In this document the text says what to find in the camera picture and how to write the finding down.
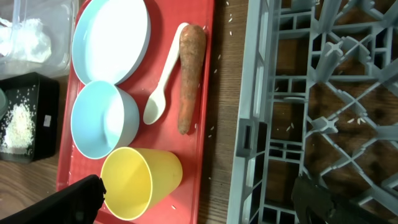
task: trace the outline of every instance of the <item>spoon handle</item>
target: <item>spoon handle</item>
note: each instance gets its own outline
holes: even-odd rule
[[[160,76],[159,84],[157,86],[158,88],[162,88],[163,91],[165,90],[167,81],[170,78],[170,74],[172,73],[174,65],[177,62],[178,57],[180,56],[180,34],[181,34],[182,29],[184,27],[186,27],[187,25],[189,25],[189,24],[186,22],[181,23],[178,26],[177,31],[175,33],[175,36],[174,36],[174,39],[172,42],[172,46],[169,51],[169,55],[167,56],[166,63],[163,68],[163,72],[162,72],[162,75]]]

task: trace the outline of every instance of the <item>red tray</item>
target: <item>red tray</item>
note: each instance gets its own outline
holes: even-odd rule
[[[144,0],[152,26],[149,46],[139,68],[125,82],[119,85],[137,102],[140,112],[140,126],[130,146],[171,151],[180,159],[183,178],[180,186],[156,206],[146,211],[132,223],[196,223],[198,218],[201,166],[203,157],[206,100],[210,69],[211,28],[213,25],[214,0]],[[86,1],[79,13],[88,5]],[[198,88],[198,99],[188,134],[181,135],[177,129],[180,97],[180,62],[177,62],[165,91],[167,106],[162,117],[148,126],[142,122],[142,115],[149,95],[155,90],[170,46],[182,22],[206,26],[207,48],[203,81]],[[65,116],[63,120],[60,159],[57,174],[57,190],[90,175],[100,175],[105,159],[91,160],[83,157],[76,149],[70,132],[70,116],[77,94],[84,87],[71,66]],[[126,223],[114,217],[105,204],[99,210],[97,222]]]

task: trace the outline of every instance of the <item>gray plastic crate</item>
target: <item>gray plastic crate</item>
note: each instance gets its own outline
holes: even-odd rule
[[[355,171],[371,186],[352,201],[363,205],[374,199],[398,215],[398,174],[389,177],[381,185],[376,185],[355,162],[366,149],[382,139],[389,141],[398,150],[398,125],[380,126],[373,122],[365,107],[359,102],[370,91],[379,86],[386,87],[398,96],[398,59],[391,60],[392,35],[398,32],[398,1],[382,14],[374,8],[370,0],[350,0],[341,11],[341,0],[324,0],[319,21],[315,19],[315,0],[292,0],[289,9],[281,9],[281,0],[249,0],[248,21],[243,58],[241,96],[239,102],[238,127],[234,150],[231,191],[229,195],[227,223],[298,223],[295,211],[276,204],[265,202],[269,161],[277,160],[297,164],[299,174],[310,177],[304,166],[306,139],[312,134],[320,134],[341,158],[330,164],[316,177],[310,177],[327,187],[323,176],[331,170],[351,164]],[[354,6],[375,18],[378,22],[338,25],[336,20],[344,16]],[[306,22],[308,27],[300,24]],[[287,24],[287,29],[280,26]],[[349,34],[369,30],[369,34],[356,40]],[[376,36],[383,35],[383,47],[376,47]],[[276,75],[277,49],[280,39],[309,38],[307,73],[295,75]],[[313,50],[314,39],[321,41],[320,50]],[[381,58],[375,65],[375,54]],[[361,75],[333,75],[335,68],[349,58],[355,58],[365,66]],[[374,82],[358,97],[334,87],[329,80],[341,82]],[[287,82],[287,91],[275,89],[275,83]],[[305,82],[305,93],[292,91],[295,82]],[[308,102],[310,89],[316,83],[324,83],[345,106],[329,117],[310,118]],[[303,107],[301,141],[271,139],[274,103],[295,103]],[[335,122],[339,114],[353,111],[362,122],[366,122],[376,132],[370,139],[348,155],[328,136],[337,133]],[[307,122],[313,128],[307,131]]]

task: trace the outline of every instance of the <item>yellow cup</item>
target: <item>yellow cup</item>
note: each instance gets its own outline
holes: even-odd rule
[[[120,147],[102,166],[105,204],[122,220],[134,220],[175,190],[182,166],[173,153]]]

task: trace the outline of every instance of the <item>wood surface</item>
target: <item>wood surface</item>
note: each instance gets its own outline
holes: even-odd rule
[[[376,6],[382,12],[388,9],[380,1],[376,1]],[[205,139],[198,223],[226,223],[247,10],[248,0],[229,0],[229,6],[225,1],[215,1],[211,76],[206,118],[206,136],[209,137]],[[228,22],[230,14],[232,14],[232,22]],[[366,16],[360,17],[365,21],[369,19]],[[352,21],[350,16],[342,18],[342,22],[350,21]],[[306,48],[308,49],[308,39],[307,42],[305,40],[281,42],[278,49],[277,73],[279,75],[282,73],[305,73],[306,68],[301,65],[302,61],[306,64],[306,58],[302,58],[302,51],[306,51]],[[398,51],[394,48],[393,58],[398,57],[396,52]],[[361,67],[357,66],[352,63],[340,69],[346,73],[360,72]],[[67,79],[61,78],[60,82],[62,89],[60,118],[63,118]],[[333,84],[353,96],[359,96],[372,83],[334,82]],[[380,86],[374,90],[362,99],[361,103],[368,110],[369,117],[377,124],[387,125],[398,122],[398,100],[384,87]],[[328,116],[342,106],[343,103],[327,87],[316,85],[312,88],[308,112],[312,118]],[[300,116],[303,116],[300,112],[302,110],[302,107],[297,105],[275,105],[274,114],[276,115],[272,120],[272,138],[299,141],[301,133],[298,130],[300,129],[299,121],[302,120]],[[331,136],[348,154],[374,136],[374,131],[366,124],[348,124],[347,120],[351,118],[355,118],[351,111],[344,112],[336,124],[340,130],[339,136]],[[292,122],[295,123],[295,129],[287,134],[285,129]],[[58,123],[59,126],[62,125],[62,119],[59,119]],[[339,154],[320,136],[313,135],[308,139],[305,165],[310,173],[319,173],[339,157]],[[382,180],[398,172],[397,160],[398,152],[388,142],[380,141],[372,145],[356,162],[376,184],[380,184]],[[57,163],[58,154],[31,164],[0,161],[0,219],[54,193]],[[269,170],[266,200],[292,206],[290,193],[298,167],[273,161],[269,164]],[[325,181],[332,191],[347,197],[359,195],[369,187],[350,166],[330,172],[325,177]],[[367,203],[365,207],[391,222],[396,222],[395,215],[374,201]]]

